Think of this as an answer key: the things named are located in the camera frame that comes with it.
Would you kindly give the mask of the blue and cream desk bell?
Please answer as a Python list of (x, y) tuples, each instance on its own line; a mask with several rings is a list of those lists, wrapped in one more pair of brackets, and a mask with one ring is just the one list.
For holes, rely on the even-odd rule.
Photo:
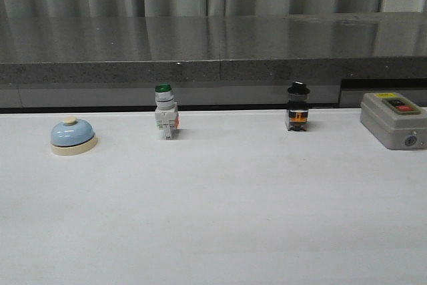
[(55, 155), (74, 156), (94, 148), (97, 136), (88, 121), (69, 116), (53, 127), (50, 144)]

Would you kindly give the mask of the grey stone countertop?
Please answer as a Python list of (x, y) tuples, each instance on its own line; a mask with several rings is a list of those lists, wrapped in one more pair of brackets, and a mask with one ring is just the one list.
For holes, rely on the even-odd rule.
[(1, 111), (143, 111), (169, 83), (179, 106), (312, 107), (397, 91), (426, 105), (426, 15), (92, 17), (1, 20)]

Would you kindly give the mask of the green pilot light switch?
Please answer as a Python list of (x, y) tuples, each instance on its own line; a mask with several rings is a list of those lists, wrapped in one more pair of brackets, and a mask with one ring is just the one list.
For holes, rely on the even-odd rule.
[(173, 131), (179, 126), (179, 113), (170, 84), (156, 85), (155, 103), (156, 125), (163, 131), (165, 139), (171, 139)]

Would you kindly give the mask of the black rotary selector switch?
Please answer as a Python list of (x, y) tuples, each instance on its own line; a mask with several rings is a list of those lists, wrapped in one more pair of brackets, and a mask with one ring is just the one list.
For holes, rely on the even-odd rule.
[(306, 131), (308, 125), (307, 99), (310, 90), (305, 83), (293, 81), (288, 88), (286, 127), (288, 131)]

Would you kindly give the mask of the grey on-off switch box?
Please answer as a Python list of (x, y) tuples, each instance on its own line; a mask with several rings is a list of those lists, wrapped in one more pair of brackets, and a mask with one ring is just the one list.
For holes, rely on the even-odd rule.
[(426, 110), (399, 93), (365, 93), (361, 123), (388, 149), (426, 148)]

